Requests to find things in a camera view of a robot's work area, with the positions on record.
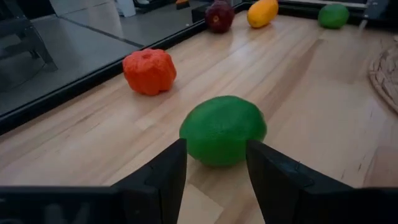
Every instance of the yellow mango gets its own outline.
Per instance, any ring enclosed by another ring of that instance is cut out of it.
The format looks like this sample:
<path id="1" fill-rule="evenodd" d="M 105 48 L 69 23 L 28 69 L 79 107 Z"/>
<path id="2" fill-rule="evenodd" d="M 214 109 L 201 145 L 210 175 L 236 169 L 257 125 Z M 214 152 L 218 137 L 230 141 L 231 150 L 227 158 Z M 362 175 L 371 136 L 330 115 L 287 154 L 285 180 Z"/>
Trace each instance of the yellow mango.
<path id="1" fill-rule="evenodd" d="M 260 28 L 278 14 L 278 0 L 259 0 L 248 10 L 248 22 L 253 28 Z"/>

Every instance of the wooden surface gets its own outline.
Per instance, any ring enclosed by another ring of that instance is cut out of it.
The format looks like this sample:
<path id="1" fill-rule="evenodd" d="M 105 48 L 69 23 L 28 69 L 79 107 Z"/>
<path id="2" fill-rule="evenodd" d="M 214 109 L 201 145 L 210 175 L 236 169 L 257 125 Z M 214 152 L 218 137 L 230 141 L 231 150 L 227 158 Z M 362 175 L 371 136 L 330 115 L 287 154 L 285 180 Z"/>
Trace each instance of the wooden surface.
<path id="1" fill-rule="evenodd" d="M 195 105 L 237 95 L 264 113 L 266 144 L 353 187 L 378 185 L 373 172 L 396 167 L 388 161 L 397 158 L 398 120 L 366 71 L 393 40 L 357 31 L 285 16 L 250 29 L 242 12 L 227 34 L 202 32 L 169 50 L 171 91 L 138 95 L 119 75 L 1 136 L 0 184 L 111 185 L 174 142 Z M 215 169 L 189 157 L 179 222 L 262 223 L 246 165 Z"/>

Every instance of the white object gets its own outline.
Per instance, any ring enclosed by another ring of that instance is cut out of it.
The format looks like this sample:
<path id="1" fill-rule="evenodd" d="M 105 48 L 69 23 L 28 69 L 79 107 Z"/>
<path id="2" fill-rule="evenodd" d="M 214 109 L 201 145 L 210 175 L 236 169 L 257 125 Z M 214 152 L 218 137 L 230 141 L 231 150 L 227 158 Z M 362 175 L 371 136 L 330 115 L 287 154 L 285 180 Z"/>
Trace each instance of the white object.
<path id="1" fill-rule="evenodd" d="M 130 17 L 136 14 L 133 0 L 114 0 L 114 3 L 120 16 Z"/>

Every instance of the green fruit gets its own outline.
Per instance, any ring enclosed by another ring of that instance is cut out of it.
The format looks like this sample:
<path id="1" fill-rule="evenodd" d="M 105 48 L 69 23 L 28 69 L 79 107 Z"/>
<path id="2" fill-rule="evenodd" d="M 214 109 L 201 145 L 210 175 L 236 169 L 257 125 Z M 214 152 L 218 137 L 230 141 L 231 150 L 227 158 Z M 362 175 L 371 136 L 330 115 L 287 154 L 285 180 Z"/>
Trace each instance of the green fruit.
<path id="1" fill-rule="evenodd" d="M 318 15 L 319 24 L 328 29 L 340 29 L 349 18 L 348 9 L 342 4 L 324 6 Z"/>
<path id="2" fill-rule="evenodd" d="M 262 141 L 267 126 L 256 105 L 237 96 L 219 96 L 196 106 L 180 128 L 188 153 L 209 166 L 245 160 L 246 141 Z"/>

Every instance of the wicker placemat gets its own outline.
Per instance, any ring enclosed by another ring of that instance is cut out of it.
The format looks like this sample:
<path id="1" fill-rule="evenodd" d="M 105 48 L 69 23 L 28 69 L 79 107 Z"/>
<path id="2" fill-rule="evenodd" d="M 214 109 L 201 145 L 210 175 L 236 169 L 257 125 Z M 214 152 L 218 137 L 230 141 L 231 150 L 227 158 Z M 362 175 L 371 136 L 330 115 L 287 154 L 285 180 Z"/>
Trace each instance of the wicker placemat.
<path id="1" fill-rule="evenodd" d="M 369 78 L 380 96 L 398 113 L 398 37 L 369 67 Z"/>

